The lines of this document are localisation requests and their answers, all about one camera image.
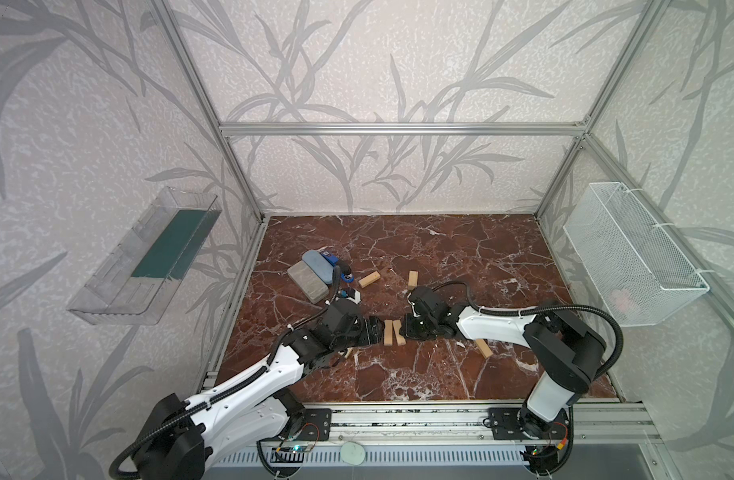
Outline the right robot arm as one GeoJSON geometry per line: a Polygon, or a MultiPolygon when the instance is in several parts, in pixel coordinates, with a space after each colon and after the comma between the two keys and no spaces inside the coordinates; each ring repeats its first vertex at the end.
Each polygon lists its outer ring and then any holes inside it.
{"type": "Polygon", "coordinates": [[[523,403],[523,425],[554,422],[603,374],[607,345],[577,316],[585,305],[548,302],[521,310],[450,305],[438,291],[422,286],[414,288],[407,301],[411,312],[405,316],[402,335],[408,339],[497,341],[533,352],[543,373],[523,403]]]}

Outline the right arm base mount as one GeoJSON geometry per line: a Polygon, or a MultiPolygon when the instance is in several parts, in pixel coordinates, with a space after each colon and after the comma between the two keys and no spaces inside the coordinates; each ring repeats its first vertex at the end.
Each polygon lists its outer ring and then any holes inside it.
{"type": "Polygon", "coordinates": [[[567,436],[571,422],[565,409],[549,422],[526,407],[493,407],[487,410],[482,424],[494,440],[558,442],[567,436]]]}

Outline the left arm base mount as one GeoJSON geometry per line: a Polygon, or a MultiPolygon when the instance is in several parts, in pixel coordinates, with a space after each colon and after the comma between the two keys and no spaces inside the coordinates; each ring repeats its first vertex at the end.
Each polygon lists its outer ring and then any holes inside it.
{"type": "Polygon", "coordinates": [[[281,431],[268,437],[268,440],[326,441],[330,437],[332,416],[333,411],[328,408],[305,408],[293,413],[281,431]]]}

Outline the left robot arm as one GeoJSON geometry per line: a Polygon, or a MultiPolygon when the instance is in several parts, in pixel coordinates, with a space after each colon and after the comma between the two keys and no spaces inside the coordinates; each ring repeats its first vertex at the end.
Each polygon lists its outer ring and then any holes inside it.
{"type": "Polygon", "coordinates": [[[294,438],[308,428],[290,388],[329,368],[350,348],[382,342],[384,323],[340,298],[309,322],[280,335],[267,356],[200,394],[171,394],[152,409],[137,439],[111,464],[114,479],[200,479],[246,446],[294,438]]]}

